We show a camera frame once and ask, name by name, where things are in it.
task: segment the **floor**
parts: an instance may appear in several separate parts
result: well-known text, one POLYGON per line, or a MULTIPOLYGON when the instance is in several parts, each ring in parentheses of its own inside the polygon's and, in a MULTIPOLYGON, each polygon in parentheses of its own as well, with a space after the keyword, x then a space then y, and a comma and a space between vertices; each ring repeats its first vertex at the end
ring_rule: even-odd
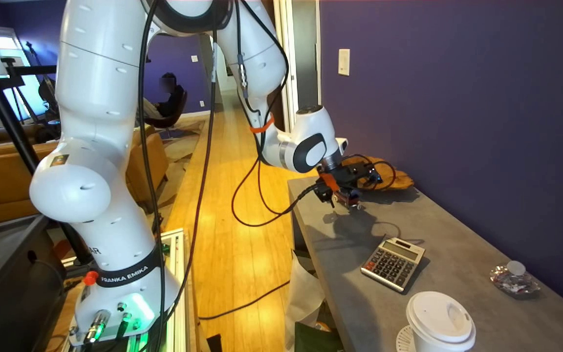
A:
MULTIPOLYGON (((293 230, 289 215, 268 221, 291 203, 287 180, 301 174, 271 166, 250 174, 256 148, 234 98, 225 98, 199 127, 187 146, 187 139, 166 142, 172 184, 160 199, 162 229, 184 229, 191 248, 195 332, 223 352, 281 352, 293 230)), ((58 348, 68 322, 60 318, 47 350, 58 348)))

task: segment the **small object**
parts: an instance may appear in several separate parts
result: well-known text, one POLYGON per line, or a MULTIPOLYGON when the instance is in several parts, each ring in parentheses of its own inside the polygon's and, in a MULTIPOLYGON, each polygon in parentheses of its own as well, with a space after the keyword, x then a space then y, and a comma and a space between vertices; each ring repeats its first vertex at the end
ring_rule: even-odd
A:
POLYGON ((385 238, 361 266, 361 274, 404 291, 422 260, 424 248, 401 238, 385 238))
POLYGON ((105 324, 109 320, 109 313, 105 309, 98 311, 92 318, 92 324, 86 332, 86 342, 94 344, 103 336, 105 324))
POLYGON ((473 350, 477 328, 467 309, 442 291, 418 291, 404 309, 406 326, 397 334, 397 352, 473 350))
POLYGON ((490 281, 514 297, 533 297, 539 291, 537 281, 518 260, 510 260, 504 266, 494 266, 490 272, 490 281))

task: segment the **table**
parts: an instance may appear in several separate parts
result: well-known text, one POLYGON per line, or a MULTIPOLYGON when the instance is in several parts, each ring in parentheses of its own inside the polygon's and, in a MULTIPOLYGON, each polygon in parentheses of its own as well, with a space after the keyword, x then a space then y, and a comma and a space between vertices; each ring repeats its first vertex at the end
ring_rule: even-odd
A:
MULTIPOLYGON (((291 199, 313 182, 291 180, 291 199)), ((408 297, 428 289, 451 295, 469 311, 475 352, 563 352, 563 297, 537 277, 541 293, 533 299, 496 289, 488 274, 508 258, 418 189, 363 193, 357 209, 332 209, 309 193, 293 209, 293 221, 348 352, 397 350, 408 297), (404 293, 359 272, 383 236, 397 234, 426 248, 404 293)))

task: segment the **cable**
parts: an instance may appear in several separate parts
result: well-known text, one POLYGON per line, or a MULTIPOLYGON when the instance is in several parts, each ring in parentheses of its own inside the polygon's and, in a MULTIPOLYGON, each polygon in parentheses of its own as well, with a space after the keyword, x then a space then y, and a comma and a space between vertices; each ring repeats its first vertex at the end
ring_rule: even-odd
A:
POLYGON ((354 156, 356 156, 356 158, 363 158, 371 170, 375 170, 377 164, 389 166, 389 168, 391 168, 391 180, 389 180, 389 184, 385 184, 383 187, 391 187, 391 186, 395 184, 395 180, 397 180, 397 168, 395 168, 391 162, 387 162, 387 160, 383 160, 383 158, 371 160, 371 158, 365 156, 365 154, 352 154, 352 156, 348 156, 348 158, 354 158, 354 156))
POLYGON ((240 225, 244 225, 244 227, 264 227, 264 225, 270 225, 270 223, 277 221, 279 217, 283 217, 285 213, 289 213, 309 191, 314 189, 314 186, 309 186, 309 187, 305 187, 305 189, 297 195, 297 199, 293 199, 283 211, 273 213, 273 217, 270 217, 270 219, 266 219, 266 221, 262 221, 262 223, 248 223, 248 221, 240 219, 238 213, 236 213, 236 193, 238 193, 238 189, 244 186, 246 178, 252 174, 252 170, 254 170, 256 164, 258 164, 258 160, 250 166, 248 174, 240 180, 240 184, 236 186, 236 189, 234 189, 234 193, 232 193, 232 197, 230 197, 230 213, 232 213, 232 217, 234 217, 240 225))
MULTIPOLYGON (((160 238, 160 223, 162 223, 162 215, 160 215, 160 209, 158 209, 158 195, 156 195, 156 189, 154 189, 154 184, 152 184, 152 176, 150 176, 150 160, 148 160, 148 148, 146 148, 146 133, 144 133, 144 119, 142 119, 142 90, 144 90, 144 62, 146 62, 146 41, 148 41, 148 29, 150 29, 150 21, 158 10, 158 6, 162 4, 164 0, 152 0, 152 4, 148 6, 148 11, 146 11, 146 17, 144 17, 144 25, 142 25, 142 35, 141 35, 141 53, 139 53, 139 101, 137 101, 137 125, 139 125, 139 137, 141 137, 141 152, 142 152, 142 162, 144 162, 144 178, 146 178, 146 187, 148 187, 148 193, 150 193, 150 207, 152 207, 152 234, 154 234, 154 240, 156 244, 162 244, 162 238, 160 238)), ((164 334, 166 334, 166 311, 164 311, 164 254, 162 250, 156 250, 158 252, 158 270, 160 270, 160 317, 158 317, 158 342, 164 340, 164 334)))
POLYGON ((281 289, 281 287, 287 285, 287 283, 289 283, 289 281, 283 281, 283 283, 279 283, 279 285, 275 285, 275 287, 264 291, 262 295, 258 295, 256 299, 252 299, 252 301, 244 303, 244 305, 232 307, 232 309, 223 311, 223 313, 217 313, 217 315, 203 315, 203 317, 197 317, 197 318, 199 318, 199 320, 215 320, 215 318, 219 318, 219 317, 225 317, 225 315, 236 313, 236 311, 240 311, 240 309, 246 309, 246 307, 250 307, 250 305, 262 301, 264 297, 271 295, 273 291, 281 289))
MULTIPOLYGON (((279 45, 277 37, 266 27, 266 23, 256 15, 256 11, 254 11, 244 0, 234 0, 234 2, 236 2, 236 8, 238 8, 238 2, 244 6, 244 10, 252 15, 254 21, 258 21, 258 25, 264 29, 264 33, 271 39, 271 43, 273 43, 273 45, 277 47, 277 51, 281 53, 283 64, 285 64, 285 74, 283 74, 283 80, 281 80, 281 84, 277 86, 277 90, 283 88, 285 82, 287 82, 287 72, 289 72, 289 62, 287 62, 287 54, 285 54, 283 47, 279 45)), ((246 80, 248 72, 246 72, 244 66, 242 66, 242 51, 240 51, 240 10, 236 11, 236 43, 238 43, 238 56, 236 56, 236 58, 238 58, 240 80, 246 80)), ((252 109, 252 105, 250 105, 250 101, 248 101, 248 86, 246 86, 246 92, 244 92, 242 101, 244 101, 244 103, 242 103, 244 115, 248 115, 248 111, 260 115, 260 109, 252 109)), ((273 101, 270 103, 270 107, 268 107, 268 111, 266 111, 264 117, 268 117, 277 103, 279 103, 279 94, 273 96, 273 101)), ((246 227, 264 227, 264 225, 279 219, 281 215, 289 213, 289 211, 293 209, 293 205, 295 205, 309 189, 307 189, 305 193, 301 193, 301 197, 299 197, 297 201, 293 201, 287 209, 283 209, 283 211, 271 209, 271 207, 268 205, 268 201, 264 199, 262 174, 260 174, 260 170, 262 170, 262 164, 260 164, 260 162, 264 160, 262 152, 264 152, 264 144, 266 144, 266 133, 262 133, 260 141, 258 141, 258 137, 254 137, 254 139, 256 139, 256 146, 258 146, 258 148, 256 148, 256 150, 258 150, 258 158, 254 160, 254 164, 250 166, 250 170, 246 172, 246 176, 244 176, 244 178, 240 180, 240 184, 236 186, 236 189, 234 189, 234 193, 232 193, 230 207, 232 207, 232 215, 234 215, 234 219, 236 219, 238 223, 242 223, 242 225, 246 225, 246 227), (236 215, 236 211, 234 211, 234 205, 236 205, 236 203, 234 203, 234 201, 236 201, 238 189, 242 187, 242 184, 248 180, 248 176, 252 174, 252 170, 254 170, 256 166, 258 166, 258 195, 260 195, 260 201, 264 203, 264 207, 266 207, 270 213, 273 213, 273 217, 268 219, 268 221, 262 221, 262 223, 246 223, 246 221, 242 221, 242 219, 236 215)))
POLYGON ((211 78, 211 94, 209 94, 209 123, 207 123, 207 141, 205 141, 205 156, 203 156, 203 170, 201 170, 201 182, 199 182, 199 195, 197 195, 197 205, 195 205, 195 217, 193 217, 193 225, 191 225, 191 242, 189 242, 189 250, 187 250, 187 262, 184 268, 184 277, 182 277, 182 285, 178 289, 178 297, 174 301, 174 307, 180 303, 184 287, 187 283, 189 272, 191 272, 191 262, 193 262, 193 254, 195 254, 195 244, 197 244, 197 232, 199 232, 199 215, 201 215, 201 203, 203 203, 203 191, 205 191, 205 184, 207 184, 207 168, 209 168, 209 154, 211 154, 211 137, 213 137, 213 125, 215 125, 215 105, 217 105, 217 82, 215 78, 211 78))

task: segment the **blue wall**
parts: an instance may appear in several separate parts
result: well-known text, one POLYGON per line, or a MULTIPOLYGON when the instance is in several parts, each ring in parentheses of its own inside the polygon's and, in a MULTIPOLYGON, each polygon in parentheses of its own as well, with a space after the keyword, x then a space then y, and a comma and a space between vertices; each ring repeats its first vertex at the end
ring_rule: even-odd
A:
POLYGON ((563 2, 330 0, 322 35, 352 152, 406 170, 563 295, 563 2))
MULTIPOLYGON (((60 19, 66 0, 35 0, 0 4, 0 25, 13 27, 21 45, 27 41, 39 54, 41 64, 56 64, 60 19)), ((189 92, 185 111, 209 109, 209 74, 203 68, 199 37, 154 37, 148 47, 150 62, 144 64, 144 90, 150 101, 166 99, 160 76, 166 70, 178 74, 189 92)))

